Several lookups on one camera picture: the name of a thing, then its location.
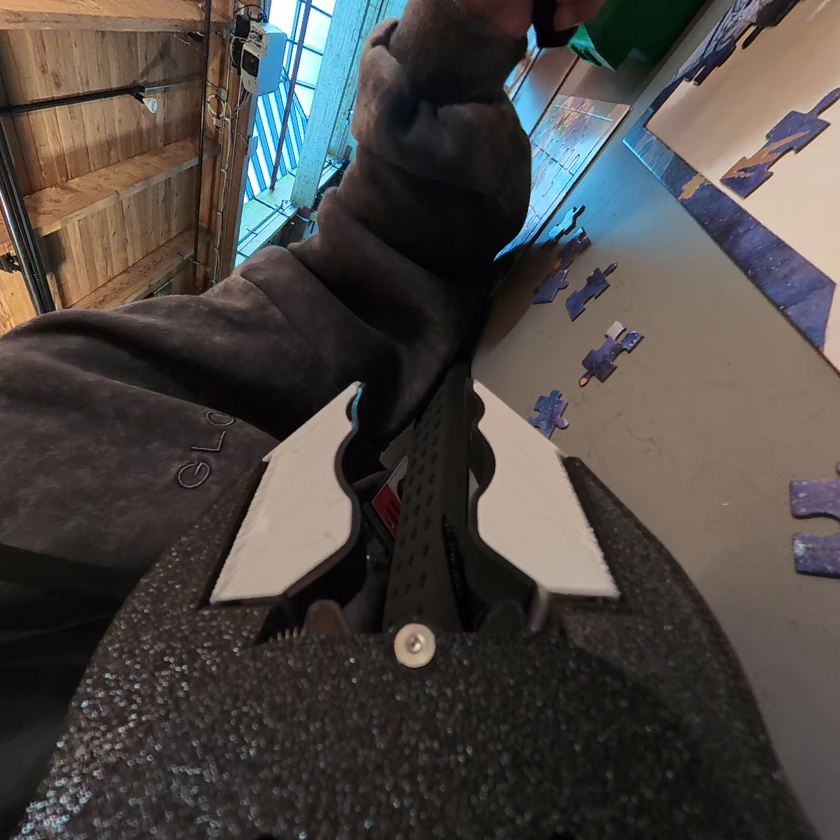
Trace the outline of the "blue puzzle piece white corner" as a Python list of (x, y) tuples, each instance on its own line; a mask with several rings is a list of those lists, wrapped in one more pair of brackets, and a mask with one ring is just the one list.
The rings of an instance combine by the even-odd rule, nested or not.
[(616, 370), (616, 359), (621, 353), (632, 352), (644, 336), (636, 331), (628, 331), (624, 323), (615, 321), (605, 332), (605, 341), (596, 349), (590, 350), (583, 358), (583, 374), (579, 386), (586, 386), (592, 379), (604, 383)]

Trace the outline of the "pink dinosaur puzzle board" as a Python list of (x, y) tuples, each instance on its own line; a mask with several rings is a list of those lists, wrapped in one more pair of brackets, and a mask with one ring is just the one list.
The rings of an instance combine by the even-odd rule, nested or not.
[(563, 93), (580, 64), (566, 48), (532, 48), (509, 79), (507, 92), (530, 142), (531, 187), (526, 220), (497, 255), (499, 264), (541, 235), (629, 111), (622, 103)]

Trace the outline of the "person's left forearm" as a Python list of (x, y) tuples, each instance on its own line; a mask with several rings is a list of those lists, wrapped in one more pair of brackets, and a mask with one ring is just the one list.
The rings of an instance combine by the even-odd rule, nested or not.
[(409, 2), (371, 32), (356, 151), (291, 254), (329, 290), (306, 326), (372, 436), (400, 432), (465, 341), (529, 204), (530, 147), (503, 83), (526, 38), (462, 2)]

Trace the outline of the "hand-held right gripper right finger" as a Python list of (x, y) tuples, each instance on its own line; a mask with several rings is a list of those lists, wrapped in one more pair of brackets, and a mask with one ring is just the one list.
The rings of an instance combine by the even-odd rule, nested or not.
[(472, 380), (467, 582), (483, 631), (538, 631), (557, 601), (618, 603), (606, 561), (559, 450)]

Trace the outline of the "purple puzzle piece orange edge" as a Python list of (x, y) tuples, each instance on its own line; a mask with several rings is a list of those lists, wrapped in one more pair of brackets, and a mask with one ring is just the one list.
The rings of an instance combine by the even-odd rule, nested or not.
[(570, 240), (560, 248), (554, 264), (555, 270), (567, 270), (574, 262), (575, 257), (584, 253), (591, 245), (592, 242), (585, 229), (579, 227)]

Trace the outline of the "blue space puzzle frame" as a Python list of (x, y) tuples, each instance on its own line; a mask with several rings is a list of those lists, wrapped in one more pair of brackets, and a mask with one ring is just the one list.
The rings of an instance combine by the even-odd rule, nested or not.
[(839, 99), (830, 127), (741, 198), (725, 172), (839, 88), (839, 2), (801, 1), (701, 84), (673, 80), (625, 145), (792, 326), (839, 367)]

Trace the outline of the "person's left hand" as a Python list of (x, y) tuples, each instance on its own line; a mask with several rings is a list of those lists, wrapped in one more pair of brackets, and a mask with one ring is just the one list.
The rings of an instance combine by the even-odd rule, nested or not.
[[(595, 16), (603, 1), (552, 1), (552, 31), (562, 32), (576, 27)], [(533, 1), (475, 1), (464, 2), (472, 14), (482, 17), (499, 32), (513, 38), (525, 36), (533, 16)]]

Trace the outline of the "red white sticker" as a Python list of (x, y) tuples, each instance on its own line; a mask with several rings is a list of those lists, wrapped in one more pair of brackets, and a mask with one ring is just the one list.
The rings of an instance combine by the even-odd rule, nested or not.
[(408, 457), (405, 456), (394, 468), (381, 489), (372, 500), (372, 507), (382, 520), (387, 531), (396, 536), (402, 508), (403, 485)]

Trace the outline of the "black ceiling pipe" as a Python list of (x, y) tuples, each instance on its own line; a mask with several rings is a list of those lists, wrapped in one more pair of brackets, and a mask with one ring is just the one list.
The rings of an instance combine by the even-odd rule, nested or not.
[(56, 304), (4, 128), (1, 128), (1, 206), (14, 247), (17, 269), (23, 275), (35, 312), (37, 315), (54, 312)]

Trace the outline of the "green plastic bin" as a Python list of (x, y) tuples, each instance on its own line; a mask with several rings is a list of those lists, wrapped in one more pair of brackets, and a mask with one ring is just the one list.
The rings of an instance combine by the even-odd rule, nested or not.
[(607, 1), (568, 44), (596, 67), (618, 70), (634, 56), (657, 64), (704, 5), (703, 1)]

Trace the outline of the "grey wall control box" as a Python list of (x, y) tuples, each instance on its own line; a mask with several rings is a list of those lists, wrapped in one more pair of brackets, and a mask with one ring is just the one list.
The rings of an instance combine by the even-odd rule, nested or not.
[(287, 40), (287, 34), (273, 24), (244, 14), (235, 17), (233, 64), (247, 93), (257, 98), (279, 89)]

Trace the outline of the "person's dark grey sweater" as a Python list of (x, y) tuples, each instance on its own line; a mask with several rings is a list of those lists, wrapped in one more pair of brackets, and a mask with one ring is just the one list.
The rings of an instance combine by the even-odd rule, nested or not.
[(364, 384), (362, 475), (482, 298), (381, 245), (266, 248), (199, 297), (63, 311), (2, 338), (2, 838), (133, 585), (248, 467)]

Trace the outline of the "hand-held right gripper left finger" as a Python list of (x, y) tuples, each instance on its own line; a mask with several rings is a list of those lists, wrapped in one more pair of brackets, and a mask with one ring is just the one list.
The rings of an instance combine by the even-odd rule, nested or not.
[(343, 457), (359, 430), (363, 389), (346, 387), (264, 457), (210, 604), (297, 595), (350, 553), (361, 507)]

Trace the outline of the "orange comet tail puzzle piece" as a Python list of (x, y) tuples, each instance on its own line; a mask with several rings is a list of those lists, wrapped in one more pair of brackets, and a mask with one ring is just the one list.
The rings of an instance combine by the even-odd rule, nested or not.
[(765, 135), (765, 142), (750, 156), (742, 157), (721, 178), (721, 184), (746, 198), (772, 176), (775, 163), (785, 154), (799, 153), (830, 127), (822, 113), (839, 99), (839, 88), (829, 91), (810, 111), (791, 111)]

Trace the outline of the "assembled astronaut puzzle pieces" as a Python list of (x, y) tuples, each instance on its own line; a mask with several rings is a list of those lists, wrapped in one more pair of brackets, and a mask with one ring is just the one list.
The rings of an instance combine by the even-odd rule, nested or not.
[(675, 81), (701, 84), (733, 55), (767, 28), (776, 26), (798, 1), (737, 1), (718, 21), (706, 40), (675, 76)]

